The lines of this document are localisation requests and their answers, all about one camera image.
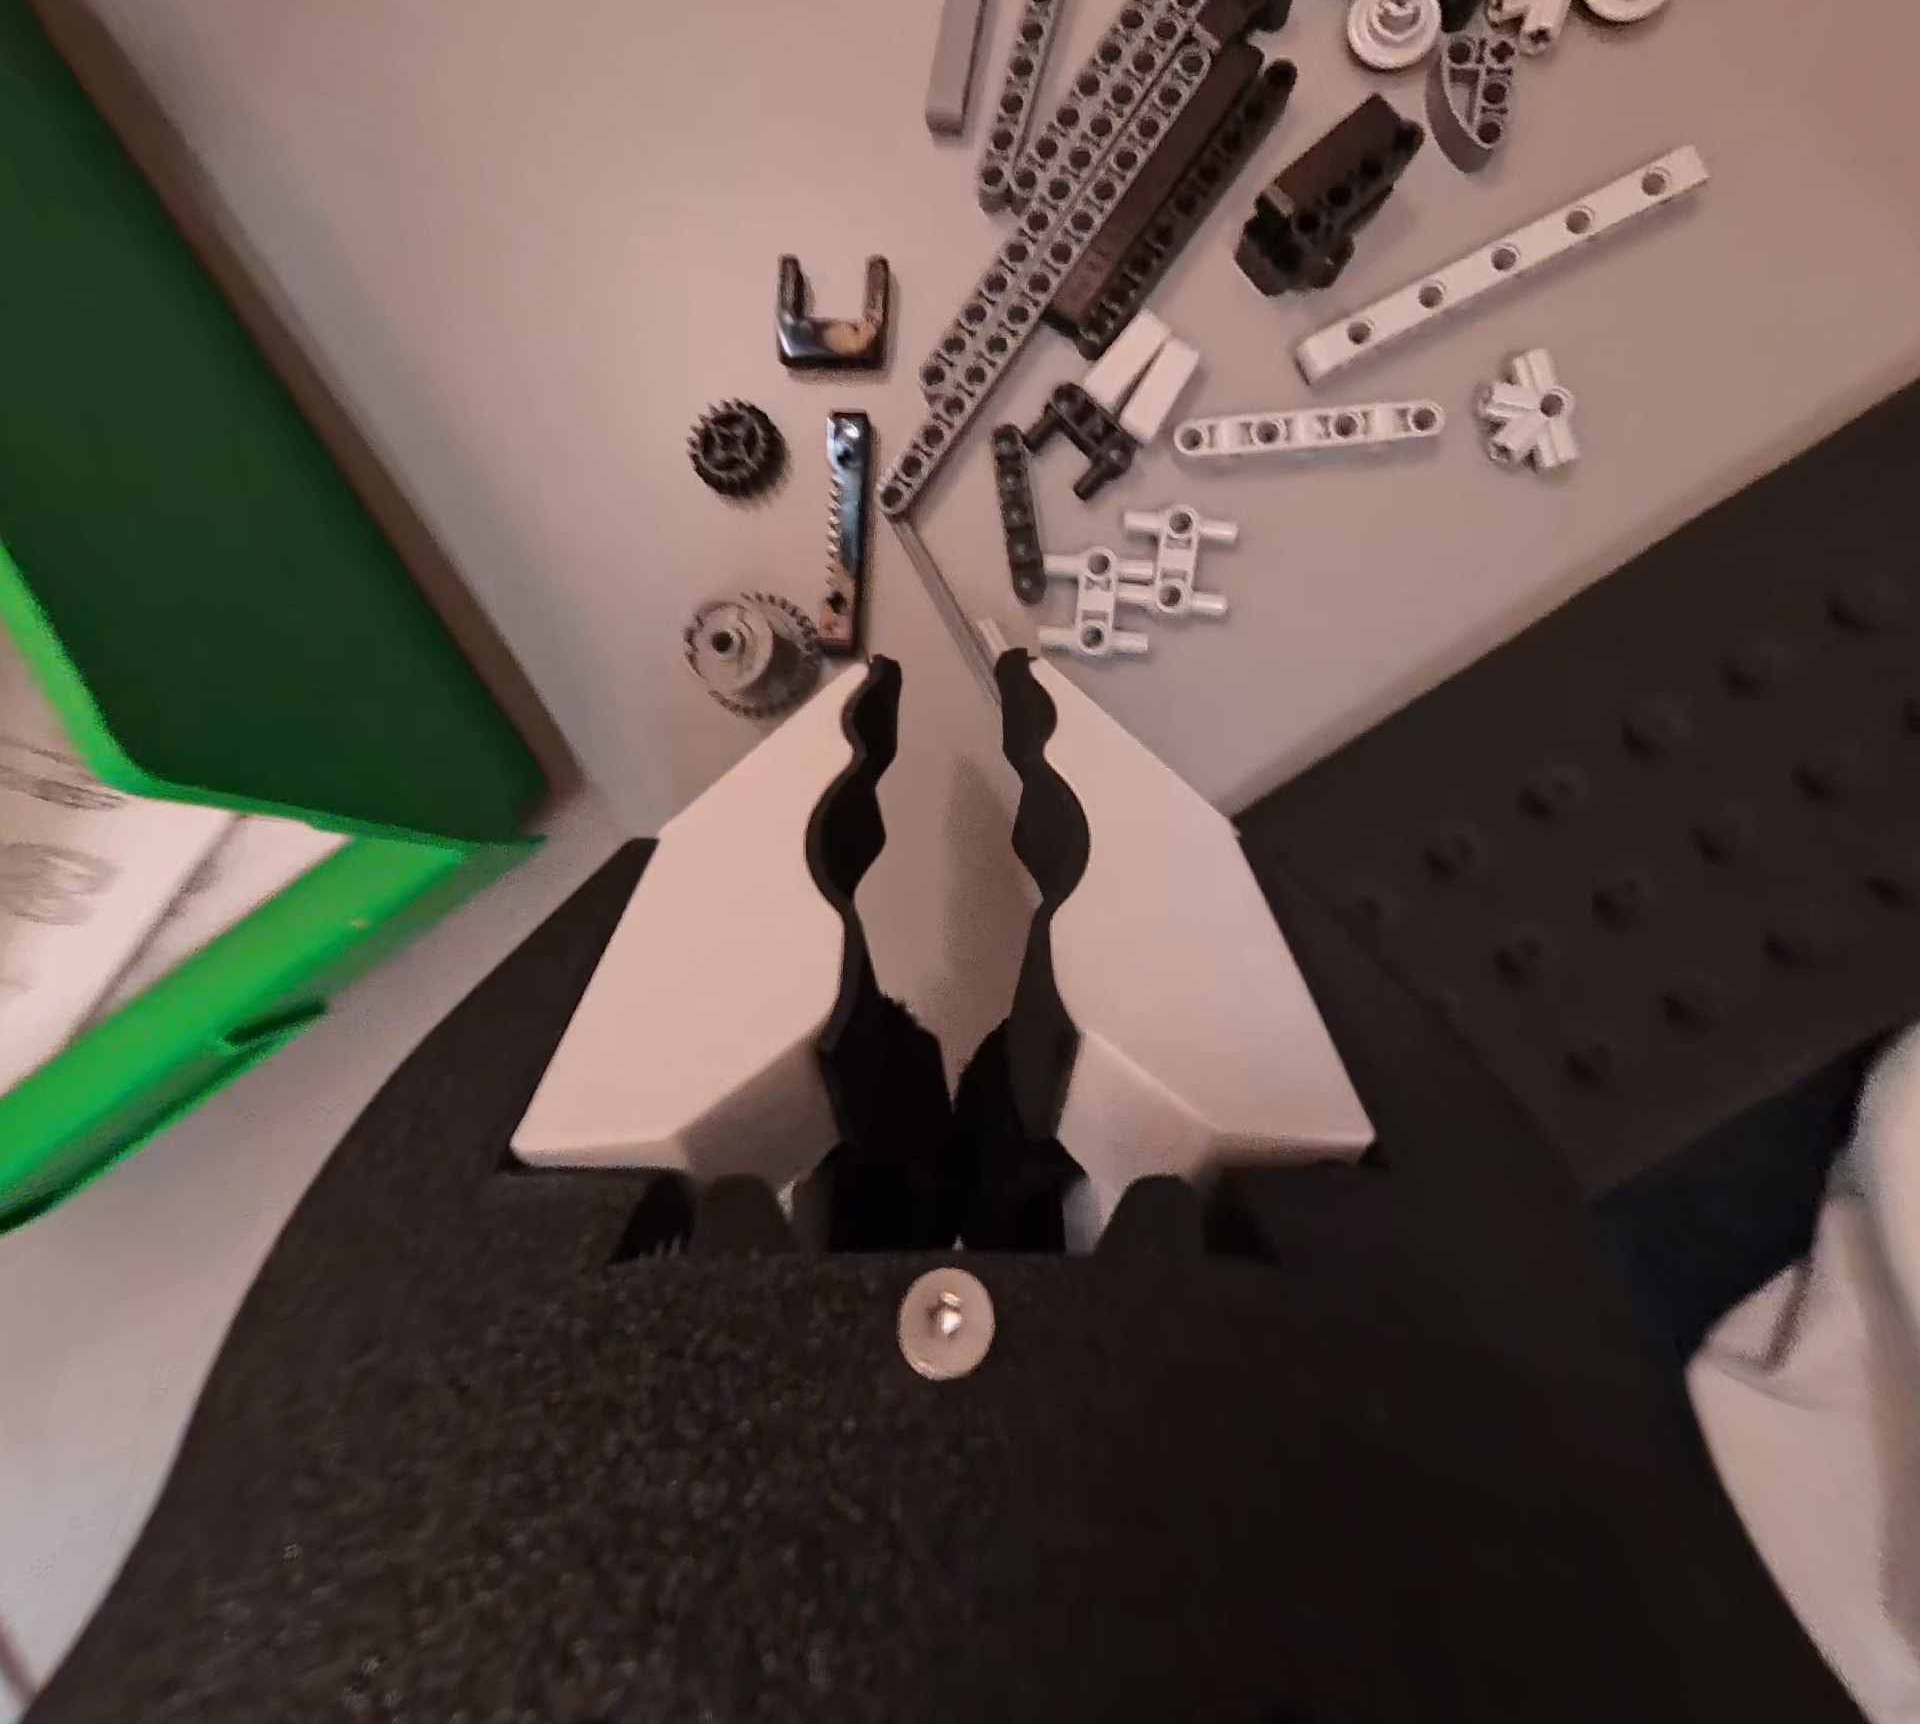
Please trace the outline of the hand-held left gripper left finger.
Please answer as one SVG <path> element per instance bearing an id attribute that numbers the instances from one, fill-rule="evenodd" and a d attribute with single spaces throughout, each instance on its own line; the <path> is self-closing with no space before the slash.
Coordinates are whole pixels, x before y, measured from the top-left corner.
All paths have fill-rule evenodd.
<path id="1" fill-rule="evenodd" d="M 899 661 L 851 665 L 659 830 L 517 1163 L 813 1182 L 829 1249 L 953 1241 L 941 1045 L 883 991 L 856 909 L 899 692 Z"/>

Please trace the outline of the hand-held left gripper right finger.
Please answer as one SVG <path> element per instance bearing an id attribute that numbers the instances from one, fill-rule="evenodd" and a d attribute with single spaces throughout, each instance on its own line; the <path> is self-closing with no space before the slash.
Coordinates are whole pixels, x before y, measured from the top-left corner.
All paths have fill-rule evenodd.
<path id="1" fill-rule="evenodd" d="M 955 1092 L 957 1235 L 1062 1251 L 1144 1182 L 1356 1163 L 1376 1128 L 1235 826 L 1051 661 L 994 660 L 1036 903 Z"/>

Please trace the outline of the long dark grey toy axle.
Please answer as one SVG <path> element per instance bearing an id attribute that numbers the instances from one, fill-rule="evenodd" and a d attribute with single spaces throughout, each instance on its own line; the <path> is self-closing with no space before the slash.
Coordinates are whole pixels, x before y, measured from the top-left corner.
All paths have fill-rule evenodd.
<path id="1" fill-rule="evenodd" d="M 899 549 L 918 576 L 922 589 L 938 613 L 944 630 L 948 632 L 953 647 L 965 661 L 988 703 L 997 708 L 1000 685 L 995 678 L 995 661 L 1003 650 L 1003 638 L 1000 635 L 995 624 L 977 620 L 969 613 L 948 582 L 944 567 L 923 541 L 923 535 L 908 515 L 885 512 L 883 517 L 894 540 L 899 544 Z"/>

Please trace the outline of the pile of toy brick pieces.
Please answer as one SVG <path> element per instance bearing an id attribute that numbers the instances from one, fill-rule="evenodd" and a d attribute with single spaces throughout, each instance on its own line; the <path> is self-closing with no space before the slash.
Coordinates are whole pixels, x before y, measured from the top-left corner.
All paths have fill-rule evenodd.
<path id="1" fill-rule="evenodd" d="M 1264 42 L 1294 2 L 1124 0 L 1036 128 L 1063 0 L 1022 0 L 976 168 L 977 206 L 1005 214 L 1010 231 L 918 369 L 923 417 L 897 458 L 876 471 L 863 409 L 828 416 L 818 612 L 746 589 L 688 618 L 684 664 L 709 697 L 739 717 L 780 717 L 811 693 L 826 657 L 857 654 L 872 517 L 915 525 L 939 469 L 1046 327 L 1071 343 L 1083 374 L 1053 384 L 1029 421 L 995 424 L 988 452 L 1014 597 L 1068 602 L 1062 621 L 1037 630 L 1047 656 L 1139 657 L 1148 621 L 1224 620 L 1230 599 L 1202 586 L 1202 558 L 1237 541 L 1235 522 L 1169 502 L 1121 514 L 1121 540 L 1139 555 L 1050 549 L 1032 464 L 1053 440 L 1077 452 L 1071 494 L 1089 503 L 1159 437 L 1177 464 L 1225 467 L 1394 453 L 1441 436 L 1448 413 L 1430 395 L 1175 421 L 1199 351 L 1150 297 L 1283 118 L 1300 72 Z M 1486 169 L 1511 135 L 1518 75 L 1555 48 L 1571 10 L 1624 29 L 1669 2 L 1341 0 L 1361 70 L 1424 72 L 1424 119 L 1377 92 L 1353 103 L 1259 188 L 1234 242 L 1235 271 L 1266 299 L 1330 289 L 1428 143 L 1464 176 Z"/>

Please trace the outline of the white paper sheet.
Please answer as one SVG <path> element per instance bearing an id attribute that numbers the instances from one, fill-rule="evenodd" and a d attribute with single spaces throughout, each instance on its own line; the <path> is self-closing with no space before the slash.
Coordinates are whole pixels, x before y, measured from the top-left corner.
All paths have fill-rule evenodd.
<path id="1" fill-rule="evenodd" d="M 341 831 L 295 819 L 109 788 L 5 642 L 3 1088 L 345 844 Z"/>

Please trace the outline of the green plastic bin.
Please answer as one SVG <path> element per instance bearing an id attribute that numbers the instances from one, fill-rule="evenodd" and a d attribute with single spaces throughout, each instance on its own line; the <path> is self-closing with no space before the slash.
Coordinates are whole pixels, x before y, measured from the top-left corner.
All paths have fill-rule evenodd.
<path id="1" fill-rule="evenodd" d="M 1 0 L 3 646 L 105 785 L 348 841 L 3 1086 L 3 1231 L 524 860 L 548 788 L 53 5 Z"/>

